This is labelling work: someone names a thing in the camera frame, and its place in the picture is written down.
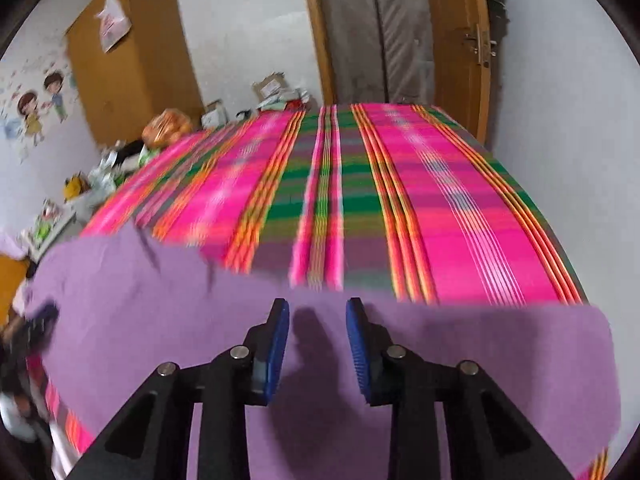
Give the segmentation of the cartoon children wall sticker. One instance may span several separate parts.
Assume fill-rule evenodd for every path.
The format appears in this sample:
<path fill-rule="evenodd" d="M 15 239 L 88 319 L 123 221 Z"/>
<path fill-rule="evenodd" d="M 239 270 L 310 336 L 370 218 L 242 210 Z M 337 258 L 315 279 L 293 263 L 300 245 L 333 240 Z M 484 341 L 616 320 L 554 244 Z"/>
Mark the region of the cartoon children wall sticker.
<path fill-rule="evenodd" d="M 1 63 L 1 136 L 19 162 L 66 128 L 78 102 L 64 54 L 41 55 L 19 68 Z"/>

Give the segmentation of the white paper on wardrobe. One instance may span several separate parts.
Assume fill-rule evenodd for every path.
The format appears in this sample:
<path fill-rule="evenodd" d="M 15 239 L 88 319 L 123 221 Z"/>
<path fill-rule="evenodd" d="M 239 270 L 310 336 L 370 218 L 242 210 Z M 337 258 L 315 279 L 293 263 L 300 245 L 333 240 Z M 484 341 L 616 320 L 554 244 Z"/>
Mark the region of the white paper on wardrobe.
<path fill-rule="evenodd" d="M 131 29 L 131 22 L 119 0 L 105 0 L 102 10 L 94 16 L 99 22 L 99 40 L 104 53 L 113 49 Z"/>

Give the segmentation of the pink plaid bed sheet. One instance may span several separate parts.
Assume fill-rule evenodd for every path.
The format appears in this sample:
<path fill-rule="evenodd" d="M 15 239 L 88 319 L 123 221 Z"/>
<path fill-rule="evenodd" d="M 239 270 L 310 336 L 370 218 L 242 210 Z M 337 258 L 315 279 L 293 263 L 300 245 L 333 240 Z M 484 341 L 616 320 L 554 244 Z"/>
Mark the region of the pink plaid bed sheet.
<path fill-rule="evenodd" d="M 235 274 L 399 302 L 588 306 L 524 190 L 436 108 L 356 104 L 194 133 L 126 181 L 80 237 L 134 226 Z M 49 379 L 78 451 L 89 434 Z"/>

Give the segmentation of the wooden door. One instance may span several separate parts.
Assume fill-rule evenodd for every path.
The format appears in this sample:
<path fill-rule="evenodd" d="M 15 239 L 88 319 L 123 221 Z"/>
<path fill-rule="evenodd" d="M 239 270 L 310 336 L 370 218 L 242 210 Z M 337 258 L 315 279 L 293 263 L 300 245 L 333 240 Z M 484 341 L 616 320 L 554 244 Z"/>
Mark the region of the wooden door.
<path fill-rule="evenodd" d="M 428 2 L 434 42 L 434 103 L 484 143 L 491 80 L 487 1 Z"/>

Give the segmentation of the wooden wardrobe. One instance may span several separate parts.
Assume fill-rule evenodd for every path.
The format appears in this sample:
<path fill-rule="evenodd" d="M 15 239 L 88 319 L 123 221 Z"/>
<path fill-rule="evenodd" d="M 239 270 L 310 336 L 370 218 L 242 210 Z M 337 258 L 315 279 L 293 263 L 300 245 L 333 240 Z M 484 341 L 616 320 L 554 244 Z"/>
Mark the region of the wooden wardrobe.
<path fill-rule="evenodd" d="M 197 125 L 204 104 L 178 0 L 118 0 L 131 29 L 107 52 L 98 19 L 105 1 L 91 0 L 66 30 L 67 57 L 93 140 L 107 146 L 137 140 L 168 108 Z"/>

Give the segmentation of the cardboard box with label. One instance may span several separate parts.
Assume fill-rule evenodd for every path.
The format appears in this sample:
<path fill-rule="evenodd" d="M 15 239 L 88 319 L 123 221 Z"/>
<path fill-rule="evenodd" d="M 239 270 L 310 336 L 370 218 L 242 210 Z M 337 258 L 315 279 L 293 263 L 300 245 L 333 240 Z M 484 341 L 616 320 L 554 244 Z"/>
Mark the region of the cardboard box with label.
<path fill-rule="evenodd" d="M 290 86 L 285 79 L 284 73 L 272 73 L 261 81 L 252 84 L 252 90 L 259 102 L 265 101 L 270 96 L 275 96 L 282 90 L 288 90 Z"/>

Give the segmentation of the purple garment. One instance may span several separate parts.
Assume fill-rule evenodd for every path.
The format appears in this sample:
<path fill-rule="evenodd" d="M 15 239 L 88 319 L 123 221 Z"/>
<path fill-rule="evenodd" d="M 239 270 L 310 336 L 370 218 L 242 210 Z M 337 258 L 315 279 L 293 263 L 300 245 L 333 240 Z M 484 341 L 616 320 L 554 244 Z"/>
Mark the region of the purple garment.
<path fill-rule="evenodd" d="M 574 474 L 620 428 L 611 329 L 598 309 L 430 307 L 380 290 L 355 294 L 396 344 L 439 364 L 480 364 Z M 350 295 L 235 274 L 195 248 L 126 226 L 52 248 L 29 285 L 26 310 L 58 306 L 43 366 L 66 408 L 98 434 L 158 364 L 211 361 L 282 297 L 291 328 L 280 384 L 268 408 L 247 414 L 252 476 L 382 479 L 390 411 L 370 408 L 359 391 L 345 323 Z"/>

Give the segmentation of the bag of oranges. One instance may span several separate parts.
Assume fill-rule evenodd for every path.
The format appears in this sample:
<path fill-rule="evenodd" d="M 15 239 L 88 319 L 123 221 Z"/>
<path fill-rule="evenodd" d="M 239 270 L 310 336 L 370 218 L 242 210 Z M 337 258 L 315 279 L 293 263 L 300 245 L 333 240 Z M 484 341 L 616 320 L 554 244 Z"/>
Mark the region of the bag of oranges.
<path fill-rule="evenodd" d="M 142 141 L 150 150 L 161 150 L 178 142 L 193 131 L 189 116 L 181 110 L 166 108 L 155 116 L 142 130 Z"/>

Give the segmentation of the yellow bag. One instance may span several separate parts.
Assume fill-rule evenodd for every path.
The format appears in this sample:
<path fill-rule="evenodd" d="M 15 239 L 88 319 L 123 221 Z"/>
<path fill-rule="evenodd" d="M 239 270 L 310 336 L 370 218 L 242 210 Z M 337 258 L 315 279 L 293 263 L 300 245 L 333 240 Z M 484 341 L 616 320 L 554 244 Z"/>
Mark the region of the yellow bag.
<path fill-rule="evenodd" d="M 74 174 L 73 176 L 65 180 L 63 186 L 64 202 L 74 200 L 75 198 L 90 190 L 91 184 L 89 183 L 88 179 L 82 172 L 78 172 L 78 174 Z"/>

